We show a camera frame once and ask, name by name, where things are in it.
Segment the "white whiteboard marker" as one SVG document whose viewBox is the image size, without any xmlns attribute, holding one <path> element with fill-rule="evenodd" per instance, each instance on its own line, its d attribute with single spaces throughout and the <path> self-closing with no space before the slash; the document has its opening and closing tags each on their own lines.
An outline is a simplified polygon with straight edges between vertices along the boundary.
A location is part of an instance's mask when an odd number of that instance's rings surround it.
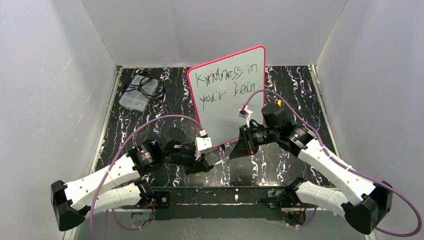
<svg viewBox="0 0 424 240">
<path fill-rule="evenodd" d="M 214 163 L 213 165 L 217 166 L 217 165 L 220 165 L 220 164 L 225 163 L 225 162 L 226 162 L 226 160 L 222 159 L 222 160 L 219 160 L 218 162 Z"/>
</svg>

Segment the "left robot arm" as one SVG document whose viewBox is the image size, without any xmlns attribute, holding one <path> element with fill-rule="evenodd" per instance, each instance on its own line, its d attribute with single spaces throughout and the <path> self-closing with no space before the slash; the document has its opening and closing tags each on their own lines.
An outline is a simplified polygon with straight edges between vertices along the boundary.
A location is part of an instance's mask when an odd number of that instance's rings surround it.
<svg viewBox="0 0 424 240">
<path fill-rule="evenodd" d="M 114 163 L 78 180 L 57 180 L 50 186 L 50 202 L 59 231 L 71 230 L 90 214 L 122 206 L 147 208 L 154 203 L 155 193 L 141 178 L 159 170 L 165 163 L 183 166 L 187 175 L 207 173 L 213 166 L 206 153 L 213 141 L 202 129 L 193 141 L 177 127 L 166 131 L 164 141 L 147 139 L 129 150 Z"/>
</svg>

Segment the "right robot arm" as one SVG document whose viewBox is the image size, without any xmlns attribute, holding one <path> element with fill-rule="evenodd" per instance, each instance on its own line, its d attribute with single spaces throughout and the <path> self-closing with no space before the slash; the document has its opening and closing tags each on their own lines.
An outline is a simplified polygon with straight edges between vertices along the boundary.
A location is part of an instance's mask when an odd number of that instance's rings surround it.
<svg viewBox="0 0 424 240">
<path fill-rule="evenodd" d="M 323 174 L 337 190 L 321 187 L 297 177 L 282 190 L 268 192 L 260 199 L 269 208 L 312 204 L 343 217 L 356 231 L 369 235 L 389 213 L 393 195 L 381 184 L 349 171 L 339 158 L 321 146 L 310 129 L 294 123 L 285 109 L 269 103 L 261 109 L 265 124 L 251 119 L 252 111 L 244 105 L 237 115 L 246 119 L 239 128 L 238 141 L 229 159 L 253 156 L 262 145 L 278 146 Z"/>
</svg>

